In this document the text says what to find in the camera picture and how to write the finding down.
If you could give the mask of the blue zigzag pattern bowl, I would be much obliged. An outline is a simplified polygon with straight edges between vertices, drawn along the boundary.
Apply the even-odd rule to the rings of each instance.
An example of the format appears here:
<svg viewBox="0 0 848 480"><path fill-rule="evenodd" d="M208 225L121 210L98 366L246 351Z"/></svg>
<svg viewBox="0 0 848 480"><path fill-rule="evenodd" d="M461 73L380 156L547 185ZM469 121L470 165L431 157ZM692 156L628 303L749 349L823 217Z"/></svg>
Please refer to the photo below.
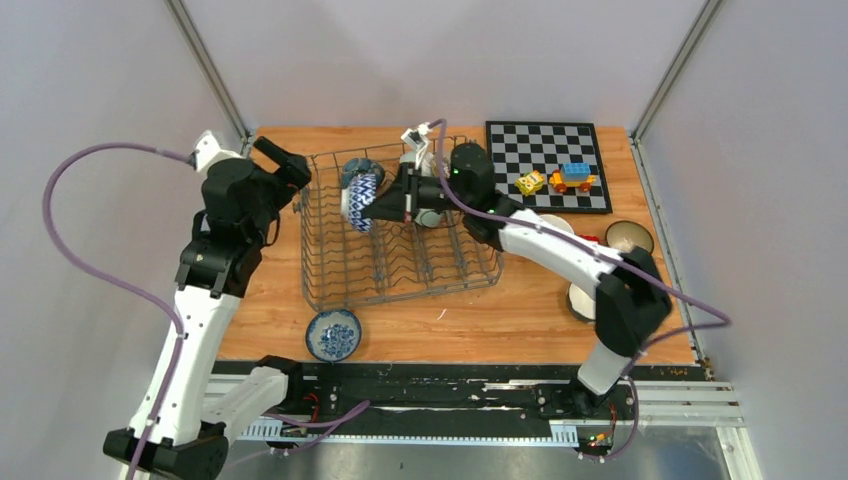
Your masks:
<svg viewBox="0 0 848 480"><path fill-rule="evenodd" d="M342 214L357 232L368 233L373 227L373 221L367 218L364 210L377 195L377 176L362 174L353 178L342 194Z"/></svg>

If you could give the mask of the grey wire dish rack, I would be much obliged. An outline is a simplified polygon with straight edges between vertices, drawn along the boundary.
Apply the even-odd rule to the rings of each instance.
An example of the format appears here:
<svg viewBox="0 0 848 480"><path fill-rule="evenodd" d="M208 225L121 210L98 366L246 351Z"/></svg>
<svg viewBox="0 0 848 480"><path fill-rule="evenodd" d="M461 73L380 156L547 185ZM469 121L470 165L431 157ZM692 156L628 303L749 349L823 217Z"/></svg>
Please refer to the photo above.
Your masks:
<svg viewBox="0 0 848 480"><path fill-rule="evenodd" d="M301 226L301 286L316 312L437 296L495 285L504 260L473 240L457 211L427 228L377 220L357 232L341 214L346 163L365 158L394 179L400 161L414 155L396 142L309 156L312 181L295 207Z"/></svg>

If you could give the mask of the blue floral white bowl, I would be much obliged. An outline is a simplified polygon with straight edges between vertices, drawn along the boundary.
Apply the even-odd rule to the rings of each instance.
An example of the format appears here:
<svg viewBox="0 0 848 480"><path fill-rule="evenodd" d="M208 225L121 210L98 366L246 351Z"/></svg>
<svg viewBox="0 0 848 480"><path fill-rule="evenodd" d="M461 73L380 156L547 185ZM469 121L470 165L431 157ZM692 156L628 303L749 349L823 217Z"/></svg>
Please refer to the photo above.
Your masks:
<svg viewBox="0 0 848 480"><path fill-rule="evenodd" d="M363 329L358 317L345 309L317 313L309 322L305 344L317 360L338 363L348 359L360 346Z"/></svg>

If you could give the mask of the dark blue white bowl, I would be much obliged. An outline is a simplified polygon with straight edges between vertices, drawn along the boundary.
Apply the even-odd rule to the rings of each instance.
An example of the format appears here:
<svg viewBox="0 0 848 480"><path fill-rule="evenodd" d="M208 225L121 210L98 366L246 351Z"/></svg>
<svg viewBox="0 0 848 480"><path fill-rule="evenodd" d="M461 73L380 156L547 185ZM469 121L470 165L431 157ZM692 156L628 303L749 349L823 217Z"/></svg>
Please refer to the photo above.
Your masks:
<svg viewBox="0 0 848 480"><path fill-rule="evenodd" d="M590 325L595 324L595 300L574 283L569 285L566 306L577 320Z"/></svg>

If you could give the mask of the black striped bowl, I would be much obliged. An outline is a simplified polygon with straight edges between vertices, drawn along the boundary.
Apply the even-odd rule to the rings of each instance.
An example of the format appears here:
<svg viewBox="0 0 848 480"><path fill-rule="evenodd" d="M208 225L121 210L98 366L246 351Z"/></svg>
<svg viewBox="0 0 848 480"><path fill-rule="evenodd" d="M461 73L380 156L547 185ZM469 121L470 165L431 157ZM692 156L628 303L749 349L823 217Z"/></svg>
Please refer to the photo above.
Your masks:
<svg viewBox="0 0 848 480"><path fill-rule="evenodd" d="M655 249L655 240L650 230L631 220L619 220L610 224L604 234L605 243L622 252L638 247L649 254Z"/></svg>

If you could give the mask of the cream beige bowl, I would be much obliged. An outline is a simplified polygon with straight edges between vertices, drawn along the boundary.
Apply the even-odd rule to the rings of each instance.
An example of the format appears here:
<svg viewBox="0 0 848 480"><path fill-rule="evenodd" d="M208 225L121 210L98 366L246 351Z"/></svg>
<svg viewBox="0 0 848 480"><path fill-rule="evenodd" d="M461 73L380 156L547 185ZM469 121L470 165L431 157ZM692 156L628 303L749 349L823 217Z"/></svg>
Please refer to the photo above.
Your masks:
<svg viewBox="0 0 848 480"><path fill-rule="evenodd" d="M560 216L554 214L541 214L540 218L553 227L571 234L574 233L572 226Z"/></svg>

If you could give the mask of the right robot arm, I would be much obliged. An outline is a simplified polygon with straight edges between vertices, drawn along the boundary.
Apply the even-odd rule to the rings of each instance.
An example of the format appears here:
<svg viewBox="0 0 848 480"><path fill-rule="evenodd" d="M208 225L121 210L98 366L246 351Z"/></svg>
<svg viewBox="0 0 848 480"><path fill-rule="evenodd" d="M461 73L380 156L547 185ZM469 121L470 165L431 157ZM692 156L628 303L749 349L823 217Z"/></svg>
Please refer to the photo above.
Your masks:
<svg viewBox="0 0 848 480"><path fill-rule="evenodd" d="M582 290L595 302L597 343L571 382L571 403L584 417L598 416L631 360L671 312L652 255L640 247L619 252L545 221L495 188L494 165L478 144L455 147L449 165L448 171L436 167L425 175L403 162L383 192L374 175L355 177L344 201L349 223L369 231L375 220L410 222L423 209L461 210L477 242L531 260Z"/></svg>

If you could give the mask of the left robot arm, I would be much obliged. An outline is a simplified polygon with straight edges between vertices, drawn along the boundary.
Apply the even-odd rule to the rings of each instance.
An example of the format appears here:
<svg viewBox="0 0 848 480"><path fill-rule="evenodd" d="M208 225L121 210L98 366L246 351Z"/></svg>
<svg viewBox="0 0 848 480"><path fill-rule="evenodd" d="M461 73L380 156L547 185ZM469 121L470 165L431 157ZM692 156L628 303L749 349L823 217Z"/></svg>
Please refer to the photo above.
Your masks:
<svg viewBox="0 0 848 480"><path fill-rule="evenodd" d="M298 411L306 400L301 363L268 355L224 396L205 392L224 333L244 298L263 248L279 233L281 210L312 178L306 159L260 137L266 171L223 149L210 133L197 142L204 207L176 274L173 311L153 379L129 424L110 431L103 453L130 471L168 479L214 479L237 437L263 414Z"/></svg>

